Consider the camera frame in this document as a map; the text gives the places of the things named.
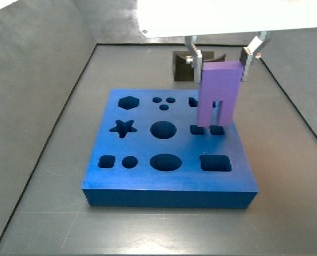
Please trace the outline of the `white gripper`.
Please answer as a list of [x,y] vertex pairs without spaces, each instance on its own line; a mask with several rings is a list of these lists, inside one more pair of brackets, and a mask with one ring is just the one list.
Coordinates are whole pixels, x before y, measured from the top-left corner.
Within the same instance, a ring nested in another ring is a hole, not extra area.
[[148,38],[187,36],[187,63],[197,84],[204,58],[192,35],[263,31],[241,50],[245,81],[271,41],[271,31],[317,27],[317,0],[137,0],[137,8],[140,31]]

